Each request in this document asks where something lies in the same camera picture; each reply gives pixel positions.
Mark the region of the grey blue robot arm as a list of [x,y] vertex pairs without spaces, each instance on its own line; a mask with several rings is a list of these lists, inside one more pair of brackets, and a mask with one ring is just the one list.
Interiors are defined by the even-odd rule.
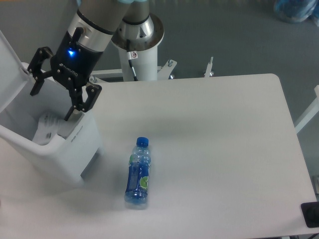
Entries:
[[75,110],[89,111],[102,90],[89,77],[120,23],[143,23],[149,15],[147,0],[83,0],[56,53],[46,46],[34,54],[27,68],[35,79],[30,95],[37,95],[44,80],[52,77],[71,98],[65,120]]

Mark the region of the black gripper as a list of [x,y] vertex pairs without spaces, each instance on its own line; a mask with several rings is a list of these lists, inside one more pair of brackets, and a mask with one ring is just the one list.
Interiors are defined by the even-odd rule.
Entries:
[[[83,35],[83,31],[76,31],[73,35],[67,32],[54,56],[49,47],[38,48],[27,68],[35,79],[30,92],[31,96],[37,95],[44,80],[51,76],[68,90],[72,106],[64,117],[65,121],[69,120],[74,110],[82,112],[91,110],[102,91],[100,85],[88,83],[90,74],[102,52],[91,50],[80,44],[79,40]],[[52,71],[42,72],[42,64],[46,59],[50,59]],[[86,100],[83,100],[83,86],[87,94]]]

